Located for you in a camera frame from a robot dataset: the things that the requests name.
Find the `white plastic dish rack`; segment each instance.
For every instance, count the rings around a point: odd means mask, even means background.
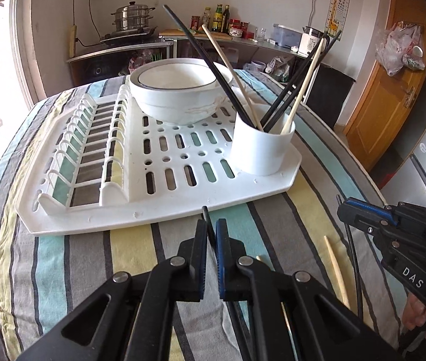
[[[286,191],[301,162],[258,177],[228,163],[235,110],[225,102],[187,126],[144,114],[126,85],[118,95],[59,115],[36,152],[17,201],[34,235],[124,228],[198,214]]]

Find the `calendar poster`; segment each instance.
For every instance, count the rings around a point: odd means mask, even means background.
[[[350,0],[330,0],[327,22],[325,23],[325,30],[328,31],[329,36],[334,37],[339,30],[343,31],[349,2]]]

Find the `dish rack slot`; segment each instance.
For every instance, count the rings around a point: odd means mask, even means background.
[[[58,138],[52,161],[46,172],[45,187],[39,190],[38,194],[38,203],[47,214],[64,212],[70,206],[75,188],[100,181],[99,179],[76,183],[81,167],[98,162],[98,160],[86,163],[81,161],[88,139],[94,136],[89,132],[97,107],[94,99],[84,94]]]
[[[103,161],[99,204],[122,205],[129,196],[129,140],[131,125],[131,92],[126,85],[119,89],[111,116],[106,152]]]

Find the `white cylindrical cup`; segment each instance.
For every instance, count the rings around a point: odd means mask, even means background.
[[[267,104],[255,104],[253,107],[259,119],[262,119],[270,108]],[[244,172],[258,176],[277,172],[295,132],[295,123],[292,122],[289,133],[280,134],[287,118],[287,114],[283,115],[269,133],[264,133],[246,125],[236,114],[230,152],[231,163]]]

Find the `wooden door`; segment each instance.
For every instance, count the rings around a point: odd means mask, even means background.
[[[387,28],[403,20],[423,25],[424,71],[403,67],[390,77],[375,63],[360,102],[344,133],[350,150],[370,171],[405,122],[420,91],[426,74],[426,2],[425,0],[391,0]]]

